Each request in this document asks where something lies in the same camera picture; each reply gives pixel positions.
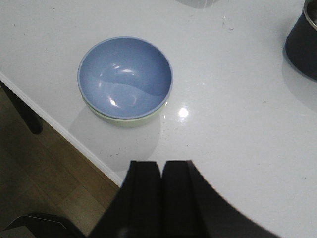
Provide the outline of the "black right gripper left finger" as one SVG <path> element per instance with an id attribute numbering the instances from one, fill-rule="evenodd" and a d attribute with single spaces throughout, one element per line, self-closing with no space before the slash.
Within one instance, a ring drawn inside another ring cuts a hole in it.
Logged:
<path id="1" fill-rule="evenodd" d="M 131 161 L 118 194 L 90 238 L 159 238 L 161 178 L 156 162 Z"/>

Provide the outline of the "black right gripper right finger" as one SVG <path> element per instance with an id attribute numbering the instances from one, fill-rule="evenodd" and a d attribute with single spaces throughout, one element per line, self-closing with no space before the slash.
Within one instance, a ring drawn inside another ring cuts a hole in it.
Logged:
<path id="1" fill-rule="evenodd" d="M 236 210 L 192 161 L 168 161 L 162 174 L 165 238 L 274 238 Z"/>

